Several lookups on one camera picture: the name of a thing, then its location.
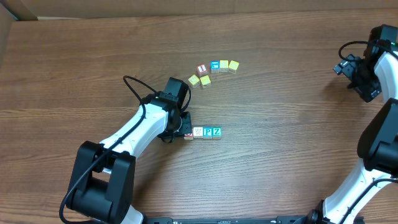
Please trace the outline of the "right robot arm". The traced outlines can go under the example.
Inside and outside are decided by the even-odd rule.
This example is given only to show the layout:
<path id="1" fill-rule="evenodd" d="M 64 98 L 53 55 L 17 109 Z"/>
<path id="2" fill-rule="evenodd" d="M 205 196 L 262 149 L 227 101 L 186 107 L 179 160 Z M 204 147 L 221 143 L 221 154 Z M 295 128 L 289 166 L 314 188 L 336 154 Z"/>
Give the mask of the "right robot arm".
<path id="1" fill-rule="evenodd" d="M 373 28 L 362 57 L 342 57 L 334 67 L 362 100 L 383 96 L 384 106 L 358 141 L 353 170 L 326 199 L 297 223 L 362 223 L 358 213 L 385 186 L 397 182 L 397 28 Z"/>

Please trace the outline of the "blue P block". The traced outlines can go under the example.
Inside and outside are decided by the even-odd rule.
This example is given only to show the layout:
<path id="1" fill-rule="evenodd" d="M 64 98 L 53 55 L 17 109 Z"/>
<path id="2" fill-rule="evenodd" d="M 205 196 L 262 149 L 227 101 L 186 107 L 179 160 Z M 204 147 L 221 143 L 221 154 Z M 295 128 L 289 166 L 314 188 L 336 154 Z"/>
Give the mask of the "blue P block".
<path id="1" fill-rule="evenodd" d="M 203 127 L 203 139 L 212 139 L 212 138 L 213 138 L 213 128 Z"/>

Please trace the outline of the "red apple block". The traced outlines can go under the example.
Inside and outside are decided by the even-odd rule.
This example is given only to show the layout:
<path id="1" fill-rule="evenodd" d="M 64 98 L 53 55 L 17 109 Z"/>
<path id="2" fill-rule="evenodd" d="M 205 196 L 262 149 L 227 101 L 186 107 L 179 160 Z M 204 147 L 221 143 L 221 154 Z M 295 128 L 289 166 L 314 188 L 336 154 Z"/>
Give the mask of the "red apple block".
<path id="1" fill-rule="evenodd" d="M 184 140 L 194 140 L 193 134 L 192 133 L 188 133 L 188 134 L 184 134 Z"/>

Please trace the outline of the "white picture block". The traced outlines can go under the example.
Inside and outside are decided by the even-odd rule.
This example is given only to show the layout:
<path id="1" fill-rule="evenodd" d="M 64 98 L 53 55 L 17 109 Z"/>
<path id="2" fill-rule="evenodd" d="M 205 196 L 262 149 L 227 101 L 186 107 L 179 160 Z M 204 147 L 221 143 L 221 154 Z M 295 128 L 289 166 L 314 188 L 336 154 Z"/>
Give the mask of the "white picture block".
<path id="1" fill-rule="evenodd" d="M 193 127 L 193 137 L 195 139 L 203 138 L 203 127 Z"/>

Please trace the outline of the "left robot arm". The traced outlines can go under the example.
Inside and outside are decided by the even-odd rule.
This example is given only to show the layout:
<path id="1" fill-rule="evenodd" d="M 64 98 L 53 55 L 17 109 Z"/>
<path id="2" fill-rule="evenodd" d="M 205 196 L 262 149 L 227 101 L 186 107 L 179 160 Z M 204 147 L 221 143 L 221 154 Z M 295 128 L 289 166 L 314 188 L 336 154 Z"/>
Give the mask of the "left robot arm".
<path id="1" fill-rule="evenodd" d="M 132 206 L 136 161 L 153 139 L 172 143 L 191 133 L 190 99 L 189 85 L 171 77 L 164 90 L 139 98 L 136 114 L 112 136 L 85 141 L 60 204 L 61 221 L 68 223 L 68 208 L 86 216 L 87 223 L 145 223 L 145 215 Z"/>

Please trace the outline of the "green Z block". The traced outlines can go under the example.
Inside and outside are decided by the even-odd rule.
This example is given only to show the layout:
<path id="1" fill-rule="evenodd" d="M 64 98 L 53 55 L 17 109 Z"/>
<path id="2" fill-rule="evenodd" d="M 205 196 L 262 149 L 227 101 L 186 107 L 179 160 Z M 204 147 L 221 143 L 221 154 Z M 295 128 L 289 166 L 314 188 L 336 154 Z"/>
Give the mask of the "green Z block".
<path id="1" fill-rule="evenodd" d="M 213 127 L 212 128 L 212 138 L 213 139 L 221 139 L 223 136 L 223 130 L 221 127 Z"/>

